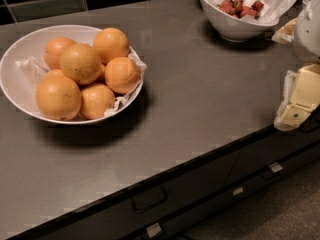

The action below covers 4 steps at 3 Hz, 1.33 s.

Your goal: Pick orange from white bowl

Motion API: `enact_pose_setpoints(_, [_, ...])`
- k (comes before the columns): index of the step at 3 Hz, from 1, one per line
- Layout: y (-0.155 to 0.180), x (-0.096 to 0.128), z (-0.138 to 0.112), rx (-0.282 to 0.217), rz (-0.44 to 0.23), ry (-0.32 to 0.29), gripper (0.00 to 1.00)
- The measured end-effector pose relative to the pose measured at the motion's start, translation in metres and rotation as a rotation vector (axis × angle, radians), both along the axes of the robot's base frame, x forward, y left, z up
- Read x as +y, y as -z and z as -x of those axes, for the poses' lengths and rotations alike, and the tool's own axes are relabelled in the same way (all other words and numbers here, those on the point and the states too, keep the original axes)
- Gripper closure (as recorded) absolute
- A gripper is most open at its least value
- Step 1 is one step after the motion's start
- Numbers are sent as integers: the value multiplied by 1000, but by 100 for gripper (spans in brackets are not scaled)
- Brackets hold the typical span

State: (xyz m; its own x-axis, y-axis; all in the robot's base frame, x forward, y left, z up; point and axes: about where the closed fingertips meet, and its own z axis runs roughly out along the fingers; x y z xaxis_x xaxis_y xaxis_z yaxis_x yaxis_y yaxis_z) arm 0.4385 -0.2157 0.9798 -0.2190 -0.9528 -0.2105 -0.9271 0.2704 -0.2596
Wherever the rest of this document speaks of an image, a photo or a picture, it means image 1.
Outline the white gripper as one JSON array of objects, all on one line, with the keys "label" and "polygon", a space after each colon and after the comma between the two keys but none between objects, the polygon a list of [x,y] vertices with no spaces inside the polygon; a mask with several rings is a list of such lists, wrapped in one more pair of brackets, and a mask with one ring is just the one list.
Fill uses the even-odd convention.
[{"label": "white gripper", "polygon": [[293,41],[296,55],[308,64],[297,72],[289,70],[284,79],[281,102],[274,127],[280,131],[299,128],[320,105],[320,0],[309,0],[299,16],[278,29],[272,40]]}]

